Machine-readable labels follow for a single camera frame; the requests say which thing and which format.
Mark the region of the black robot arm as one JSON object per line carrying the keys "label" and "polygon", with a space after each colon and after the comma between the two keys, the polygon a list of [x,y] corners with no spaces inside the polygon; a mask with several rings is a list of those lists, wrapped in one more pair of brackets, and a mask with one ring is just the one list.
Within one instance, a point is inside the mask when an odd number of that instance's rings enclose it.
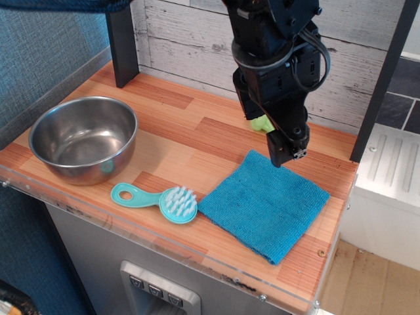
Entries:
{"label": "black robot arm", "polygon": [[319,1],[225,1],[232,32],[232,76],[246,119],[266,116],[275,167],[306,156],[310,140],[305,100],[331,67],[313,18]]}

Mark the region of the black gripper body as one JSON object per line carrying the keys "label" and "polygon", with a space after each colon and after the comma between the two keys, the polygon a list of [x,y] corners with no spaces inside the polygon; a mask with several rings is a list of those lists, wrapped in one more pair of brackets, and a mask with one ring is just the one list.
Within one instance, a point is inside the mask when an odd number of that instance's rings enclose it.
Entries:
{"label": "black gripper body", "polygon": [[309,140],[305,99],[319,82],[320,62],[319,50],[305,44],[277,68],[265,72],[237,68],[233,83],[236,92],[248,92],[275,129],[291,140]]}

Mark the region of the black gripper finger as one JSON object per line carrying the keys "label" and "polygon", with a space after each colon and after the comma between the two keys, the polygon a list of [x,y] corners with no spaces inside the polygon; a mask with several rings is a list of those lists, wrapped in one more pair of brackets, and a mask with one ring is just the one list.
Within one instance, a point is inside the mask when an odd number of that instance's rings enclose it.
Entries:
{"label": "black gripper finger", "polygon": [[264,115],[261,107],[250,98],[248,92],[237,90],[237,95],[246,120],[257,119]]}
{"label": "black gripper finger", "polygon": [[266,138],[271,163],[277,168],[288,161],[301,159],[307,155],[308,137],[291,140],[281,131],[274,130],[267,133]]}

